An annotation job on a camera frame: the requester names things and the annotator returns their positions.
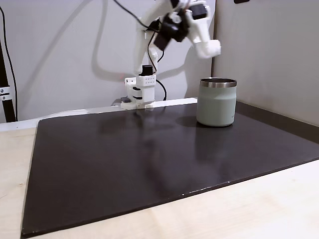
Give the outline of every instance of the wall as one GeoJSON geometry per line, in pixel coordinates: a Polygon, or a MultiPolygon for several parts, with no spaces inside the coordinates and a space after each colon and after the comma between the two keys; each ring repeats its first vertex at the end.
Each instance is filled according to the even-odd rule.
{"type": "Polygon", "coordinates": [[[319,1],[217,1],[214,76],[238,80],[238,99],[319,125],[319,1]]]}
{"type": "MultiPolygon", "coordinates": [[[[120,2],[138,16],[155,3],[120,2]]],[[[215,1],[207,2],[214,10],[215,1]]],[[[123,80],[133,76],[136,22],[112,0],[0,0],[0,5],[17,80],[20,120],[110,106],[126,95],[123,80]]],[[[6,67],[13,85],[8,63],[6,67]]],[[[168,99],[194,97],[198,80],[209,76],[210,70],[211,60],[198,59],[187,39],[169,45],[157,78],[166,86],[168,99]]],[[[156,99],[163,99],[159,85],[156,99]]],[[[0,122],[5,122],[2,107],[0,122]]]]}

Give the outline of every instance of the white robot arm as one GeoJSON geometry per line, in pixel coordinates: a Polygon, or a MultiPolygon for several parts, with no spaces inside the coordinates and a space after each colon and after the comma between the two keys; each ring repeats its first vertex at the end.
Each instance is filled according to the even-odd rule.
{"type": "Polygon", "coordinates": [[[157,49],[164,51],[171,39],[182,42],[187,37],[200,58],[220,55],[220,42],[211,40],[209,36],[210,18],[210,7],[204,0],[156,1],[153,8],[140,18],[144,26],[149,28],[137,22],[137,40],[134,50],[134,73],[137,76],[125,79],[128,96],[122,98],[123,109],[152,107],[155,101],[158,69],[157,49]],[[146,52],[149,55],[149,65],[142,66],[146,52]]]}

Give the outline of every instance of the cable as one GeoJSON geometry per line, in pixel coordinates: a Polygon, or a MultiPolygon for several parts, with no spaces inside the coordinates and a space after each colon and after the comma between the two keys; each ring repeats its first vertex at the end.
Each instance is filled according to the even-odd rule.
{"type": "Polygon", "coordinates": [[[164,57],[164,51],[163,51],[163,53],[161,54],[161,57],[160,57],[160,59],[158,60],[158,62],[160,62],[160,60],[161,60],[163,57],[164,57]]]}
{"type": "MultiPolygon", "coordinates": [[[[151,56],[150,56],[150,44],[151,44],[151,42],[152,42],[154,36],[155,36],[155,32],[153,33],[153,35],[152,35],[152,37],[151,37],[151,39],[150,39],[150,42],[149,42],[149,44],[148,44],[148,55],[149,55],[149,59],[151,60],[151,63],[152,63],[152,65],[153,65],[154,69],[155,69],[155,72],[153,72],[153,74],[157,72],[157,69],[156,69],[156,67],[155,67],[155,65],[154,65],[154,62],[153,62],[153,60],[151,59],[151,56]]],[[[165,94],[163,101],[166,101],[166,99],[167,99],[167,91],[166,91],[165,86],[162,84],[162,82],[160,82],[160,81],[157,80],[157,79],[156,79],[156,82],[159,83],[160,86],[162,86],[162,88],[163,88],[163,90],[164,90],[164,94],[165,94]]]]}
{"type": "Polygon", "coordinates": [[[13,77],[13,83],[14,83],[14,91],[15,91],[15,119],[16,119],[16,121],[18,121],[18,93],[17,93],[17,90],[16,90],[16,81],[15,81],[14,71],[13,71],[13,67],[12,67],[12,62],[11,62],[11,59],[10,59],[10,55],[9,55],[9,51],[8,51],[8,46],[7,46],[7,43],[6,43],[5,17],[4,17],[4,12],[3,12],[3,9],[2,9],[1,6],[0,6],[0,10],[1,10],[1,13],[2,13],[2,20],[3,20],[4,45],[5,45],[6,54],[7,54],[7,56],[8,56],[8,60],[9,60],[9,63],[10,63],[10,68],[11,68],[12,77],[13,77]]]}
{"type": "Polygon", "coordinates": [[[148,44],[148,55],[149,55],[149,59],[151,60],[151,63],[152,63],[152,65],[153,65],[154,69],[155,69],[155,72],[153,72],[153,74],[156,73],[156,71],[158,71],[158,70],[156,69],[155,65],[154,65],[153,60],[151,59],[151,56],[150,56],[150,44],[151,44],[151,42],[152,42],[154,36],[155,36],[155,32],[153,33],[153,35],[152,35],[152,37],[151,37],[151,39],[150,39],[150,42],[149,42],[149,44],[148,44]]]}
{"type": "Polygon", "coordinates": [[[117,0],[113,0],[121,9],[123,9],[124,11],[126,11],[128,14],[130,14],[131,16],[133,16],[135,19],[136,19],[136,21],[138,21],[139,22],[139,24],[140,25],[142,25],[143,27],[145,27],[146,29],[150,29],[150,30],[152,30],[152,31],[154,31],[154,32],[159,32],[159,31],[157,31],[157,30],[155,30],[155,29],[153,29],[153,28],[151,28],[151,27],[149,27],[149,26],[146,26],[144,23],[142,23],[141,22],[141,20],[134,14],[134,13],[132,13],[131,11],[129,11],[128,9],[126,9],[122,4],[120,4],[117,0]]]}
{"type": "Polygon", "coordinates": [[[164,90],[164,93],[165,93],[163,101],[166,101],[166,99],[167,99],[167,92],[166,92],[165,86],[164,86],[164,85],[162,84],[162,82],[160,82],[158,79],[156,79],[156,82],[159,83],[160,86],[162,86],[162,88],[163,88],[163,90],[164,90]]]}

